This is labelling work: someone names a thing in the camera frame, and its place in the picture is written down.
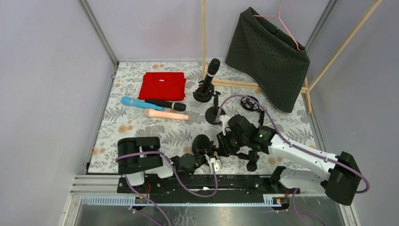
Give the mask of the black clip microphone stand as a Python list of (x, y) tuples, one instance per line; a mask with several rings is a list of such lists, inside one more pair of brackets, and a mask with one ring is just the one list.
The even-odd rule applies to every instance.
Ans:
[[(214, 156), (217, 154), (217, 156), (220, 157), (217, 153), (218, 147), (219, 146), (214, 145), (213, 141), (210, 141), (208, 136), (200, 134), (194, 139), (192, 151), (194, 153), (201, 153), (209, 156)], [(257, 161), (259, 160), (259, 155), (257, 153), (262, 150), (263, 147), (261, 144), (250, 141), (247, 146), (241, 147), (235, 155), (230, 156), (237, 156), (240, 159), (247, 160), (247, 170), (255, 171), (257, 169)]]

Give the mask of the peach pink microphone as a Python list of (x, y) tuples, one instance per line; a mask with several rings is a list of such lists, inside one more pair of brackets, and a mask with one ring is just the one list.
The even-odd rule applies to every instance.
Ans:
[(185, 114), (179, 113), (170, 113), (164, 111), (158, 111), (154, 109), (145, 109), (144, 115), (149, 118), (165, 118), (165, 119), (173, 119), (173, 120), (188, 120), (189, 116)]

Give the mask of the black handheld microphone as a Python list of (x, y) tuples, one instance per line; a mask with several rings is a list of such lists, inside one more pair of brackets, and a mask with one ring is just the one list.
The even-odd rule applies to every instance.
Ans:
[(210, 88), (211, 82), (219, 70), (220, 63), (221, 63), (220, 60), (217, 58), (213, 58), (210, 61), (207, 68), (205, 79), (203, 80), (203, 83), (199, 89), (200, 93), (205, 93)]

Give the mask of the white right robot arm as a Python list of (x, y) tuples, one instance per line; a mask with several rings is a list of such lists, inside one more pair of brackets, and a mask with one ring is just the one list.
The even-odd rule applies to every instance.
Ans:
[(276, 188), (313, 190), (325, 192), (331, 200), (350, 206), (360, 185), (359, 167), (347, 152), (340, 155), (306, 147), (279, 134), (275, 129), (256, 127), (244, 116), (221, 115), (222, 132), (217, 134), (220, 156), (235, 155), (240, 148), (248, 147), (247, 169), (254, 171), (258, 152), (283, 157), (305, 167), (305, 171), (277, 167), (270, 177)]

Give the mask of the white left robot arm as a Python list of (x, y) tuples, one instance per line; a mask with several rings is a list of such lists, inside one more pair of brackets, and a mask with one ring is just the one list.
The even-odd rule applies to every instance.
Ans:
[(141, 186), (145, 173), (156, 174), (159, 178), (169, 178), (178, 174), (193, 174), (210, 157), (207, 148), (196, 146), (192, 153), (169, 158), (160, 151), (158, 137), (130, 137), (117, 142), (118, 173), (125, 175), (131, 186)]

